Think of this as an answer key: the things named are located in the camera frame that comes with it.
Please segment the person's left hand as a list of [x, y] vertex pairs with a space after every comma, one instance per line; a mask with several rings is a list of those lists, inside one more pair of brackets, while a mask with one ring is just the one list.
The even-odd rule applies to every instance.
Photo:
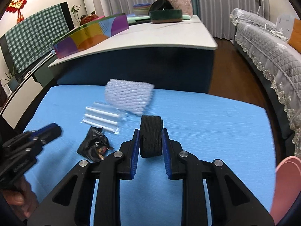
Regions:
[[17, 182], [17, 191], [1, 190], [6, 202], [10, 205], [15, 215], [24, 221], [28, 219], [39, 207], [36, 194], [32, 191], [30, 183], [22, 176]]

